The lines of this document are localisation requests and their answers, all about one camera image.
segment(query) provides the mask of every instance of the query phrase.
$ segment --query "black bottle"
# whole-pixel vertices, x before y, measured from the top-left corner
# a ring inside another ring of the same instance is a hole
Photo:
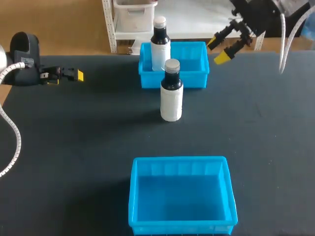
[[[179,71],[178,60],[165,62],[165,78],[161,82],[161,116],[166,121],[177,121],[182,117],[184,86]]]
[[[164,70],[165,62],[171,58],[171,41],[166,33],[166,18],[154,18],[154,34],[151,38],[152,70]]]

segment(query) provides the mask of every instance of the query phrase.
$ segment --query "white cable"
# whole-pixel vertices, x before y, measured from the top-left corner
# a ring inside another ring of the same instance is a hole
[[[280,15],[281,19],[281,47],[280,47],[280,62],[279,62],[279,71],[281,70],[282,60],[284,58],[284,45],[285,45],[285,16],[282,13]]]
[[[10,73],[12,70],[15,69],[22,69],[25,68],[26,65],[23,62],[19,62],[13,65],[8,66],[6,69],[4,69],[4,71],[0,74],[0,85],[3,82],[5,76]],[[22,146],[22,140],[21,140],[21,134],[20,131],[18,129],[18,127],[16,127],[15,123],[7,116],[7,114],[4,112],[1,104],[0,104],[0,115],[3,117],[3,119],[8,122],[8,124],[12,127],[12,129],[14,130],[15,136],[16,136],[16,150],[13,156],[13,159],[11,160],[11,162],[9,163],[9,165],[0,172],[0,177],[4,176],[6,173],[9,172],[9,170],[12,168],[12,166],[15,164],[16,160],[19,157],[20,151],[21,151],[21,146]]]
[[[294,39],[296,32],[299,30],[302,23],[314,12],[315,12],[315,6],[311,7],[307,12],[304,13],[304,15],[298,20],[298,22],[295,24],[293,30],[291,31],[290,36],[287,40],[287,44],[286,44],[286,47],[284,50],[283,60],[282,60],[281,66],[280,66],[280,73],[281,74],[284,71],[287,55],[289,53],[289,50],[290,50],[290,47],[291,47],[291,44],[292,44],[292,41]]]

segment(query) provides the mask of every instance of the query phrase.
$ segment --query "black table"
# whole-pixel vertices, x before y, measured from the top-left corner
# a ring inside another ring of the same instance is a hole
[[[84,83],[13,88],[4,110],[22,152],[0,179],[0,236],[128,236],[129,177],[141,156],[223,155],[238,210],[234,235],[315,234],[315,52],[240,54],[185,90],[163,122],[159,90],[142,90],[136,56],[44,57]],[[0,119],[0,166],[15,136]]]

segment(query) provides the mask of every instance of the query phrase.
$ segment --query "bottle neck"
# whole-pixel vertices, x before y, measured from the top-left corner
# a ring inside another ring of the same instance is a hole
[[[179,82],[179,72],[174,74],[165,72],[165,82],[170,85],[177,84]]]
[[[156,37],[158,39],[164,39],[167,37],[166,27],[164,27],[162,29],[157,29],[154,27],[153,32],[154,32],[154,37]]]
[[[180,89],[183,86],[183,82],[179,78],[179,72],[175,74],[165,72],[165,78],[162,80],[161,86],[166,90]]]

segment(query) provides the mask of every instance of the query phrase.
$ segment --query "blue storage box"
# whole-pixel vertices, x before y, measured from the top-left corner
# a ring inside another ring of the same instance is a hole
[[[135,235],[231,234],[237,214],[226,158],[136,158],[128,214]]]
[[[206,87],[210,69],[205,42],[171,42],[171,58],[181,63],[180,78],[185,89]],[[139,74],[143,89],[160,88],[165,72],[152,70],[150,43],[141,45]]]

